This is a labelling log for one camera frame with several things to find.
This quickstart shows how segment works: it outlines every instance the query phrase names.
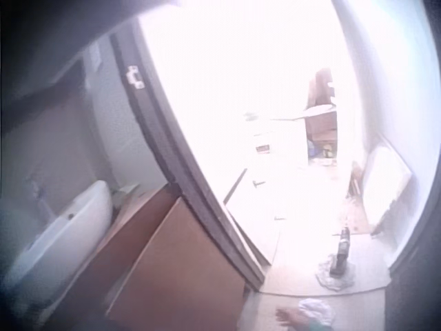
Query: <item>door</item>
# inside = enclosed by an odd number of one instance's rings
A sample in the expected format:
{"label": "door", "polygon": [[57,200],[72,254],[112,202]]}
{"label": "door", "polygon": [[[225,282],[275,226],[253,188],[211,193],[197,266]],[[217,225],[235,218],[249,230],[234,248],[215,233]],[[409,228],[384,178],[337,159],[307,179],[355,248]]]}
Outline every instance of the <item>door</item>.
{"label": "door", "polygon": [[170,183],[177,183],[186,204],[205,231],[254,289],[263,271],[225,206],[208,186],[174,117],[137,19],[112,36],[120,76],[141,131]]}

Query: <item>wooden cabinet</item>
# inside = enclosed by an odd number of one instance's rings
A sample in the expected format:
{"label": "wooden cabinet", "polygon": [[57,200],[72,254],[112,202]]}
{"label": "wooden cabinet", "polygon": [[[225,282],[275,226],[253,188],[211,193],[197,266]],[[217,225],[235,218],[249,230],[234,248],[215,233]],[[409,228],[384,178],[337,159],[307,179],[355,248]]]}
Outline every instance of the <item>wooden cabinet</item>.
{"label": "wooden cabinet", "polygon": [[132,331],[235,330],[245,282],[181,198],[107,311]]}

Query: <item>white sink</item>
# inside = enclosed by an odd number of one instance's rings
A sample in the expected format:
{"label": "white sink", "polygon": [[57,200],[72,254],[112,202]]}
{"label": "white sink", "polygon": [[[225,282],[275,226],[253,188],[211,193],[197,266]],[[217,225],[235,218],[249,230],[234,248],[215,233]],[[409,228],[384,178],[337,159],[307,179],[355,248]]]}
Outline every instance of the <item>white sink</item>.
{"label": "white sink", "polygon": [[17,257],[2,280],[3,289],[26,307],[50,304],[93,253],[111,218],[109,188],[97,181]]}

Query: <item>person's hand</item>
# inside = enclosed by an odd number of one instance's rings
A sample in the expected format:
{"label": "person's hand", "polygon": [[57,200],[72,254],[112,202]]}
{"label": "person's hand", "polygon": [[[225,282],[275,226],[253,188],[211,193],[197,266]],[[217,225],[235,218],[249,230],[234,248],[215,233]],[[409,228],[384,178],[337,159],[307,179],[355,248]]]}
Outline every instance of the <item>person's hand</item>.
{"label": "person's hand", "polygon": [[282,326],[291,326],[296,331],[309,330],[309,317],[298,308],[279,308],[276,317]]}

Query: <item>door latch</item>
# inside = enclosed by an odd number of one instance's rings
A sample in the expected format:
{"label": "door latch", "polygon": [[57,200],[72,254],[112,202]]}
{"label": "door latch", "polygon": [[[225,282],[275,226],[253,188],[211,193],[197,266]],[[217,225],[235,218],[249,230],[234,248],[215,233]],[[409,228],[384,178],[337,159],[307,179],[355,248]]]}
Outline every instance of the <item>door latch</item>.
{"label": "door latch", "polygon": [[127,77],[129,84],[133,85],[137,90],[145,87],[143,78],[139,74],[138,66],[129,66],[125,76]]}

